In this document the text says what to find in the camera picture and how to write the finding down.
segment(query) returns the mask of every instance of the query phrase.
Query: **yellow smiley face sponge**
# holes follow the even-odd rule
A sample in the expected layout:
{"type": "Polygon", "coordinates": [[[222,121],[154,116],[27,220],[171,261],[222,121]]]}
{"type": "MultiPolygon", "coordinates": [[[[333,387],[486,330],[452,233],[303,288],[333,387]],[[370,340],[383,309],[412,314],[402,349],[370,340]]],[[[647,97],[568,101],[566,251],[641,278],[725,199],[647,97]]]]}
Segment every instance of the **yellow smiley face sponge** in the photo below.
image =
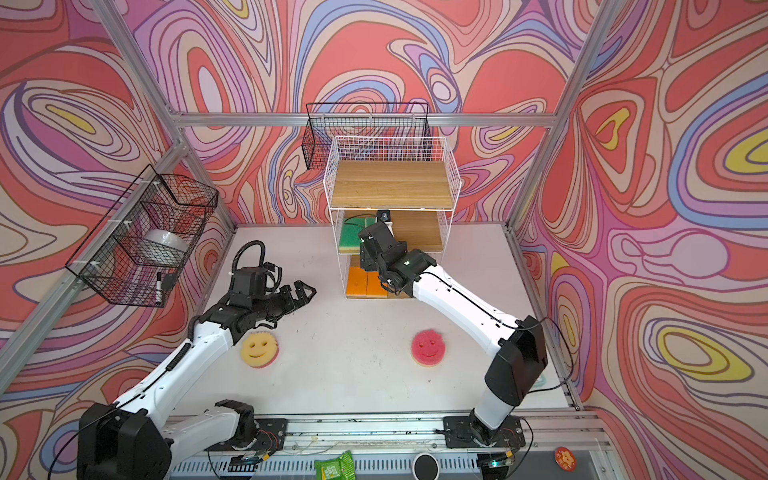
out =
{"type": "Polygon", "coordinates": [[[267,332],[257,332],[243,340],[240,357],[254,369],[260,369],[275,360],[277,350],[275,337],[267,332]]]}

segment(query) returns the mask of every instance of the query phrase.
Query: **green packet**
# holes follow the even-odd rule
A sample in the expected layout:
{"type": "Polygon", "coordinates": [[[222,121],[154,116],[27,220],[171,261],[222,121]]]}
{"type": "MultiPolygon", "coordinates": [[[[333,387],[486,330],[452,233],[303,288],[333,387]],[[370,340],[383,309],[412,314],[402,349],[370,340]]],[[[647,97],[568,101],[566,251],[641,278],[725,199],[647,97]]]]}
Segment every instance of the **green packet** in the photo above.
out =
{"type": "Polygon", "coordinates": [[[352,453],[347,450],[339,458],[315,461],[315,475],[317,480],[355,480],[355,462],[352,461],[352,453]]]}

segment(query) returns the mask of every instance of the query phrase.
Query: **orange box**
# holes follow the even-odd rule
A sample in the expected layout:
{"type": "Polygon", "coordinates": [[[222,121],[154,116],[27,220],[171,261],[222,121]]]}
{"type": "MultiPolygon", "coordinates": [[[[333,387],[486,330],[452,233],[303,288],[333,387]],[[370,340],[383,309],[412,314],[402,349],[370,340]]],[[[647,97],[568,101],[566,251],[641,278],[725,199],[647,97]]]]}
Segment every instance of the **orange box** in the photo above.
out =
{"type": "Polygon", "coordinates": [[[365,298],[368,289],[368,273],[359,266],[351,266],[346,278],[346,295],[352,298],[365,298]]]}
{"type": "Polygon", "coordinates": [[[387,291],[382,288],[382,283],[379,281],[379,272],[368,272],[368,288],[366,289],[366,296],[369,298],[386,298],[387,291]]]}

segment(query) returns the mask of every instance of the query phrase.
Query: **red round sticker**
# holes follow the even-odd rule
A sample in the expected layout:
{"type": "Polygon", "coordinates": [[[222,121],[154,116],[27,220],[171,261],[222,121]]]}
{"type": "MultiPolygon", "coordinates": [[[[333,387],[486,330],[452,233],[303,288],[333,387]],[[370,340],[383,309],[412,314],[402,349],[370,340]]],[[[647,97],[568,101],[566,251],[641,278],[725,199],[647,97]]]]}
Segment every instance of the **red round sticker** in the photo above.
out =
{"type": "Polygon", "coordinates": [[[558,447],[554,451],[554,460],[566,472],[573,472],[576,469],[576,457],[565,447],[558,447]]]}

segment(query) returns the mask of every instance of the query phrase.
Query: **pink smiley face sponge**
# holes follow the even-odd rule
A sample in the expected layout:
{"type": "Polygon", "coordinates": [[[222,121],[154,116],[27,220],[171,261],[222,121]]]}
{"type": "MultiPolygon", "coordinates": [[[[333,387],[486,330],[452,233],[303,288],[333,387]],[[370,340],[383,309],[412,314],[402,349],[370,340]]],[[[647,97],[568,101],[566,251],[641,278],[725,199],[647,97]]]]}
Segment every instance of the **pink smiley face sponge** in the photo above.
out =
{"type": "Polygon", "coordinates": [[[421,366],[435,366],[445,356],[445,344],[442,336],[435,330],[425,330],[413,337],[411,355],[421,366]]]}

